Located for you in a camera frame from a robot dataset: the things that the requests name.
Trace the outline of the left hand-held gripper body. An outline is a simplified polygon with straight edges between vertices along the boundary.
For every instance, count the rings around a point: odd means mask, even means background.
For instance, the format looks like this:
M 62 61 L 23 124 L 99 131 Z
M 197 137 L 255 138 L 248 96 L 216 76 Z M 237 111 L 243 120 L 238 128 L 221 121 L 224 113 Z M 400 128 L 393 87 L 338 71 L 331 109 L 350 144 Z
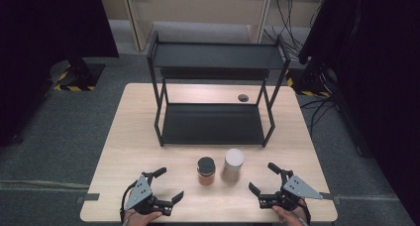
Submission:
M 164 206 L 163 203 L 154 196 L 143 174 L 123 194 L 123 211 L 134 209 L 143 215 L 161 212 L 164 216 L 170 216 L 172 206 Z

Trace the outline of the grey floor tape piece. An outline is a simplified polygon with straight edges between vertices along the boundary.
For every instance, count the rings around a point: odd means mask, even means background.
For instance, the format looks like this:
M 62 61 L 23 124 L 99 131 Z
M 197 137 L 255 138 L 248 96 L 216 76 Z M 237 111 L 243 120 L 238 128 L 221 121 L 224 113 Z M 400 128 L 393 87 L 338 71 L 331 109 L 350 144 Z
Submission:
M 327 192 L 321 192 L 320 195 L 325 199 L 325 200 L 332 200 L 336 205 L 340 205 L 341 204 L 341 198 L 333 193 L 327 193 Z
M 77 204 L 82 204 L 85 201 L 97 201 L 99 196 L 99 193 L 86 193 L 85 195 L 77 196 L 75 202 Z

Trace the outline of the stand base with hazard tape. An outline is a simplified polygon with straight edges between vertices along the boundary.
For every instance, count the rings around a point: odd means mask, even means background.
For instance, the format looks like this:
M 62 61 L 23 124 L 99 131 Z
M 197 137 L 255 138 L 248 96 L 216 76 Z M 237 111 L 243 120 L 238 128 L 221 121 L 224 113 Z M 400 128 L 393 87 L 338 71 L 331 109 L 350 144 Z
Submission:
M 303 78 L 304 70 L 300 68 L 290 68 L 286 74 L 286 83 L 298 95 L 329 97 L 330 92 L 319 80 L 312 82 L 305 81 Z
M 82 61 L 81 67 L 74 67 L 67 60 L 53 66 L 52 88 L 67 91 L 93 91 L 104 70 L 104 63 Z

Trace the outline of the person's right hand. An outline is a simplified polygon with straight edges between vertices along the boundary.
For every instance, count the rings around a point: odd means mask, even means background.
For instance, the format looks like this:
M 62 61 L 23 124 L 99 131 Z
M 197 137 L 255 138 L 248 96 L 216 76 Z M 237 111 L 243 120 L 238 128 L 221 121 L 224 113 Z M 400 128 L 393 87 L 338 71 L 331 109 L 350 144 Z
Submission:
M 309 226 L 304 209 L 306 202 L 301 199 L 299 203 L 300 205 L 293 211 L 287 211 L 277 205 L 274 205 L 271 209 L 277 214 L 279 223 L 284 226 Z

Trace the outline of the person's left hand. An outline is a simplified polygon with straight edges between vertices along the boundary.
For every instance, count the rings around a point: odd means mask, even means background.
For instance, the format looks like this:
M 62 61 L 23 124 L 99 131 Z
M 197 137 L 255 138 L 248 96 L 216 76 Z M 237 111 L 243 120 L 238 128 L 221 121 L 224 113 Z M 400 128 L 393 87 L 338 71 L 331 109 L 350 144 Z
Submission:
M 123 226 L 148 226 L 149 223 L 162 216 L 161 212 L 140 214 L 134 209 L 127 210 L 124 214 Z

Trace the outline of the black curtain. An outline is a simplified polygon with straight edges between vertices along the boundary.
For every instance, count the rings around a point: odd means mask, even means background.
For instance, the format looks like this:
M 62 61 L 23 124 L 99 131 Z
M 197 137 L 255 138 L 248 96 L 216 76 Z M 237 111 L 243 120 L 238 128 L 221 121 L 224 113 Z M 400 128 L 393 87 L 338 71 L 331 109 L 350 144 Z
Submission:
M 324 0 L 299 55 L 330 68 L 367 147 L 420 226 L 420 0 Z
M 0 148 L 31 115 L 53 65 L 117 55 L 102 0 L 0 0 Z

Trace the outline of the black-lidded jar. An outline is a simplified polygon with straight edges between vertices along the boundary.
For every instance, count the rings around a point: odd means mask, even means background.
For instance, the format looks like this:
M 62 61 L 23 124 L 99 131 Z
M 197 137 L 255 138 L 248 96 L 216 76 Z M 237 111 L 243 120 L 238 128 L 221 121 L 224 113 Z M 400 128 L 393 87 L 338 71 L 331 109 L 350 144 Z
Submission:
M 198 182 L 201 185 L 211 185 L 215 179 L 215 163 L 210 157 L 203 157 L 197 163 Z

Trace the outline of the black metal two-tier shelf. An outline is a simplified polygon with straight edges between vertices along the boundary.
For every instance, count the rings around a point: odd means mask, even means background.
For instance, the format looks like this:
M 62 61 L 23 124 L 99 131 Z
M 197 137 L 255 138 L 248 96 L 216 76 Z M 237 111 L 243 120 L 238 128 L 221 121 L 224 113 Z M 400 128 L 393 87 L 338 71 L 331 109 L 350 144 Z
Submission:
M 147 62 L 155 92 L 158 142 L 261 145 L 275 129 L 272 107 L 291 62 L 283 37 L 272 44 L 163 42 L 154 33 Z M 254 103 L 171 102 L 169 80 L 237 80 L 261 84 Z

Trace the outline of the white-lidded jar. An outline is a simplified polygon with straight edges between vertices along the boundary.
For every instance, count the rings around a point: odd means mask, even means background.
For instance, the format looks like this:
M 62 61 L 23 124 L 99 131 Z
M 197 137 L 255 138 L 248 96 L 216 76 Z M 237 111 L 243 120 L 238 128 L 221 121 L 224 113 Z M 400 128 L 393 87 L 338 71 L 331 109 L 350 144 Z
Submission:
M 228 150 L 225 155 L 222 179 L 229 183 L 237 182 L 240 178 L 244 160 L 244 153 L 239 149 Z

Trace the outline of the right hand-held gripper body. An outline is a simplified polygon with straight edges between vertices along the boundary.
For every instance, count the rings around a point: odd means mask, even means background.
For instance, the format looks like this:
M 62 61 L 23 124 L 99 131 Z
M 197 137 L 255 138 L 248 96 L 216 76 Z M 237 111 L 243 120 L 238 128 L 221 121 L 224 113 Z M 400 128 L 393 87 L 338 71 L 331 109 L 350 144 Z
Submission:
M 304 198 L 322 199 L 320 192 L 297 175 L 291 176 L 275 193 L 262 194 L 258 192 L 258 201 L 261 209 L 279 206 L 287 211 L 292 211 L 299 206 Z

